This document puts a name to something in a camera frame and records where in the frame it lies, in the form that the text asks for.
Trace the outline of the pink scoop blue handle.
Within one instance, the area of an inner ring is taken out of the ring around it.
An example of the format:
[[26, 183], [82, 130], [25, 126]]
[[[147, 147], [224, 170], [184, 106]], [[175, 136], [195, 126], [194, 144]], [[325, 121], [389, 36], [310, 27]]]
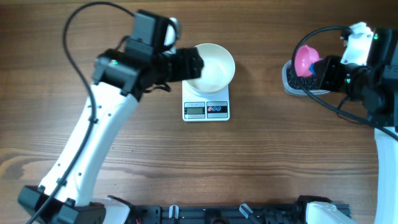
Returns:
[[307, 78], [314, 75], [313, 65], [320, 60], [318, 51], [308, 45], [301, 46], [294, 60], [295, 72], [298, 77]]

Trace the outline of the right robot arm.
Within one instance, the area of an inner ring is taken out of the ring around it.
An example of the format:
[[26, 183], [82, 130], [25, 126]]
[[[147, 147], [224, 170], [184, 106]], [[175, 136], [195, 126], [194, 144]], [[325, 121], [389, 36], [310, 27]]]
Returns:
[[319, 89], [345, 93], [349, 100], [362, 102], [368, 115], [360, 118], [325, 103], [309, 90], [304, 92], [336, 114], [374, 128], [379, 161], [375, 223], [397, 223], [397, 31], [371, 30], [363, 22], [323, 27], [297, 46], [331, 30], [341, 31], [346, 47], [343, 56], [313, 61], [307, 71], [316, 76]]

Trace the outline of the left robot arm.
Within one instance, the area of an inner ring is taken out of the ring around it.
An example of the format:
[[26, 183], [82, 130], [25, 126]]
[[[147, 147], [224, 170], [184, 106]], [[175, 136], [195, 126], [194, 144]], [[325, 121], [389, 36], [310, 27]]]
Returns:
[[95, 60], [83, 112], [55, 165], [37, 186], [22, 188], [18, 202], [39, 223], [125, 222], [129, 206], [93, 199], [98, 173], [123, 124], [143, 94], [169, 91], [169, 83], [198, 78], [203, 60], [195, 47], [177, 49], [178, 20], [140, 10], [132, 33]]

